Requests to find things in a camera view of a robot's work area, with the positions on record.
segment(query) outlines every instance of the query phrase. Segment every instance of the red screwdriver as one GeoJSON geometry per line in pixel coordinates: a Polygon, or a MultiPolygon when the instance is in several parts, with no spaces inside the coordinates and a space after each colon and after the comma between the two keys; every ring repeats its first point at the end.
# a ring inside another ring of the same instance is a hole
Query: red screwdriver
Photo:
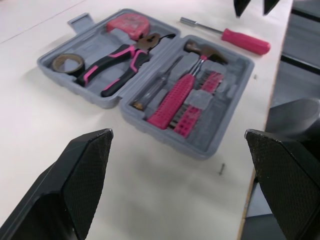
{"type": "Polygon", "coordinates": [[[264,55],[268,53],[271,48],[270,43],[267,41],[263,41],[255,37],[248,36],[240,32],[234,32],[229,30],[228,28],[226,28],[224,31],[219,31],[217,29],[202,25],[197,21],[193,21],[185,17],[181,17],[180,22],[183,24],[190,25],[192,27],[198,26],[213,31],[215,33],[221,34],[221,39],[223,41],[229,42],[233,45],[236,45],[242,49],[248,50],[258,55],[264,55]]]}

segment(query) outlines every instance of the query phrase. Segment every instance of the table surface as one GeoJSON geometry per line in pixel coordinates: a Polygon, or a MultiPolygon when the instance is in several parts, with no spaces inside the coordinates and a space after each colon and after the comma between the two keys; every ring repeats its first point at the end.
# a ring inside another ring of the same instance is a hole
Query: table surface
{"type": "Polygon", "coordinates": [[[292,1],[281,0],[268,16],[262,16],[262,1],[252,1],[241,18],[236,18],[232,0],[0,1],[0,225],[71,139],[112,128],[104,188],[88,240],[236,239],[253,171],[244,134],[249,128],[264,129],[292,1]],[[99,22],[122,8],[255,62],[221,145],[209,160],[194,160],[156,141],[125,122],[118,107],[90,104],[37,68],[39,56],[75,35],[67,21],[88,12],[99,22]],[[263,57],[251,54],[212,32],[180,24],[182,16],[264,39],[271,51],[263,57]]]}

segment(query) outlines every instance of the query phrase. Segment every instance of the gray plastic case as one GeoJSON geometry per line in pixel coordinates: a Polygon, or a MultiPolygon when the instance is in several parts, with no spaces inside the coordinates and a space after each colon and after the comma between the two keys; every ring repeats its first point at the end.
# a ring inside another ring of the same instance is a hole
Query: gray plastic case
{"type": "Polygon", "coordinates": [[[68,23],[77,35],[41,56],[37,61],[38,66],[46,76],[59,85],[68,88],[71,92],[84,97],[87,101],[105,109],[113,108],[121,100],[120,110],[127,122],[140,131],[149,133],[160,142],[168,144],[193,158],[207,159],[217,151],[253,71],[254,63],[252,60],[193,35],[180,38],[180,31],[177,28],[131,9],[122,9],[97,24],[94,24],[87,13],[68,23]],[[129,67],[130,61],[104,70],[87,87],[74,83],[76,79],[74,76],[52,70],[53,59],[63,53],[81,55],[87,68],[96,60],[115,51],[122,44],[134,44],[135,41],[119,29],[114,29],[110,33],[106,32],[106,23],[124,13],[136,13],[147,17],[150,22],[150,33],[160,33],[162,36],[173,33],[176,34],[176,37],[173,39],[163,38],[159,45],[149,52],[151,55],[150,61],[144,63],[139,72],[118,92],[110,97],[100,96],[100,92],[105,86],[124,73],[129,67]],[[148,123],[146,119],[156,111],[179,78],[188,73],[198,60],[199,55],[196,53],[184,51],[184,45],[188,40],[193,40],[199,45],[205,44],[216,48],[228,60],[228,65],[221,65],[209,60],[203,63],[200,72],[197,74],[197,80],[212,71],[223,74],[224,78],[214,94],[200,90],[197,87],[197,82],[195,83],[194,89],[184,102],[184,106],[192,104],[202,109],[202,113],[189,136],[184,138],[170,128],[159,129],[148,123]],[[132,102],[147,88],[150,88],[157,81],[157,77],[163,74],[180,56],[183,57],[172,69],[167,84],[151,100],[146,109],[140,111],[132,107],[132,102]]]}

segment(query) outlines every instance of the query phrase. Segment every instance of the tape measure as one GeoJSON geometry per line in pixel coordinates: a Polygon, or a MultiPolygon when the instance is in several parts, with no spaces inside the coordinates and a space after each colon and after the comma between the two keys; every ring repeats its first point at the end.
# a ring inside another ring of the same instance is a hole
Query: tape measure
{"type": "Polygon", "coordinates": [[[113,29],[120,29],[127,33],[132,40],[137,41],[149,34],[150,23],[145,16],[136,13],[125,13],[106,24],[107,32],[113,29]]]}

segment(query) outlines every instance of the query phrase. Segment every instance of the case latch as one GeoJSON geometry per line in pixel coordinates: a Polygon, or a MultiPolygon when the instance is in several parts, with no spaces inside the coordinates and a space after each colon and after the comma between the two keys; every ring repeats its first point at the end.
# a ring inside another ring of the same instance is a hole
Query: case latch
{"type": "Polygon", "coordinates": [[[89,13],[83,13],[80,16],[68,21],[68,24],[75,31],[75,33],[80,34],[95,25],[95,22],[92,20],[89,13]]]}

